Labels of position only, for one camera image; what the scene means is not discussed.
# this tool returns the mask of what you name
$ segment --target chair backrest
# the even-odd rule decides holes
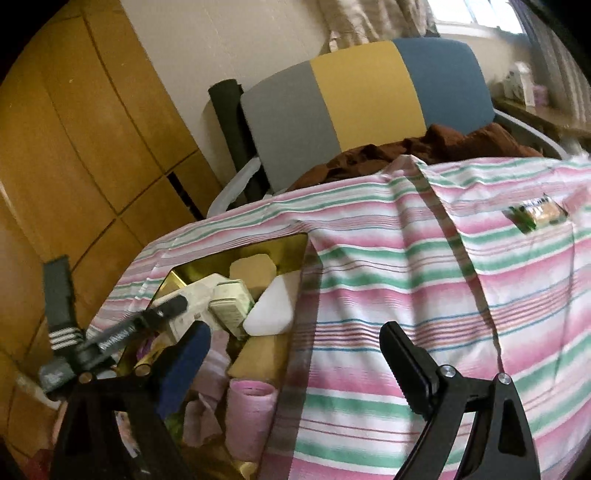
[[[491,96],[465,43],[401,38],[321,55],[259,82],[242,109],[272,189],[350,148],[464,134],[493,121]]]

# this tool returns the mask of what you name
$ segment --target pink and green striped sheet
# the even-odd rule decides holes
[[[95,317],[145,308],[177,265],[307,232],[288,375],[259,478],[391,479],[424,423],[384,361],[398,321],[440,364],[504,369],[528,416],[544,480],[560,479],[591,430],[591,207],[524,235],[507,207],[561,200],[591,180],[584,159],[478,158],[381,173],[256,202],[147,246]],[[466,416],[443,479],[470,430]]]

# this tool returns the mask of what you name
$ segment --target brown cloth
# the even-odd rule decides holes
[[[496,123],[469,135],[442,125],[432,125],[421,138],[406,138],[380,147],[369,144],[342,152],[327,164],[316,165],[308,170],[295,181],[288,192],[371,175],[404,154],[414,155],[428,165],[479,157],[540,156],[537,150],[519,145],[507,130]]]

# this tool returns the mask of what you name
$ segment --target window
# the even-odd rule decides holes
[[[523,33],[509,0],[428,0],[438,22],[478,24]]]

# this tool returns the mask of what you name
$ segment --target white container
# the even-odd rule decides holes
[[[534,79],[530,66],[523,61],[516,61],[509,70],[513,98],[525,106],[535,106]]]
[[[513,78],[511,75],[507,75],[503,80],[503,93],[505,94],[505,98],[513,100]]]

